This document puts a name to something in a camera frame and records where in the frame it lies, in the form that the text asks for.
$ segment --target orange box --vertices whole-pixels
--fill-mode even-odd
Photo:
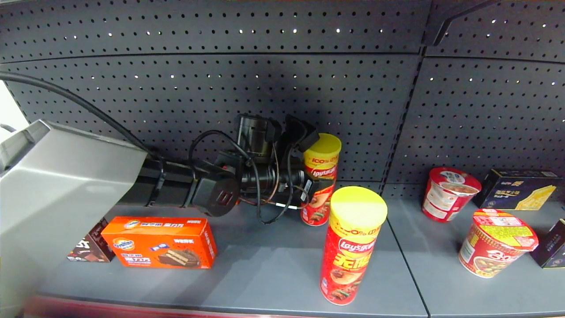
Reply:
[[[118,216],[102,236],[128,267],[211,268],[218,252],[205,218]]]

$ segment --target gray shelf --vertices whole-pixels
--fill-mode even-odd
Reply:
[[[265,208],[273,215],[278,209]],[[114,215],[202,215],[194,209],[117,207]],[[355,301],[336,306],[319,290],[326,227],[296,211],[271,226],[242,205],[209,218],[219,253],[210,270],[125,268],[63,260],[40,294],[92,302],[235,313],[343,317],[427,317],[388,224]]]
[[[491,279],[468,272],[457,258],[474,204],[448,224],[430,220],[419,200],[388,200],[389,222],[431,317],[550,317],[565,315],[565,270],[541,269],[529,255]],[[512,211],[540,234],[565,217],[561,204]]]

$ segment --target white wall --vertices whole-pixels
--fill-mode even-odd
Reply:
[[[17,130],[28,126],[28,122],[3,82],[0,82],[0,123],[12,126]],[[0,142],[8,136],[9,133],[0,128]]]

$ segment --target product packaging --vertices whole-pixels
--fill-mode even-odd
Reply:
[[[565,220],[561,219],[547,233],[532,253],[543,268],[565,268]]]
[[[474,202],[482,209],[539,210],[561,182],[551,171],[491,169]]]
[[[320,288],[331,303],[347,305],[357,294],[387,207],[369,189],[343,187],[333,194],[330,208]]]
[[[102,236],[128,267],[211,268],[218,252],[205,218],[118,216]]]
[[[481,191],[481,183],[468,173],[449,167],[429,172],[422,211],[438,222],[449,222]]]
[[[495,209],[473,214],[459,261],[471,273],[491,278],[538,245],[536,233],[519,218]]]
[[[331,179],[333,184],[316,191],[310,204],[302,209],[302,220],[311,226],[320,226],[328,221],[329,204],[336,185],[337,161],[341,151],[339,138],[330,134],[319,135],[320,139],[304,152],[304,165],[315,177]]]
[[[114,253],[101,235],[108,221],[102,218],[88,234],[67,255],[69,261],[89,261],[108,263],[114,258]]]

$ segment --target red chips can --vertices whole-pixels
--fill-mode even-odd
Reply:
[[[306,170],[317,178],[331,179],[333,184],[316,191],[310,203],[302,209],[304,223],[320,226],[328,221],[329,203],[337,178],[337,161],[340,156],[341,141],[330,134],[319,134],[320,139],[304,152]]]
[[[450,167],[429,172],[422,211],[438,222],[449,222],[481,191],[481,183],[468,173]]]
[[[536,233],[519,218],[495,209],[473,214],[459,261],[471,273],[491,278],[538,246]]]
[[[330,208],[320,289],[331,303],[347,305],[355,299],[387,207],[369,189],[343,187],[333,194]]]

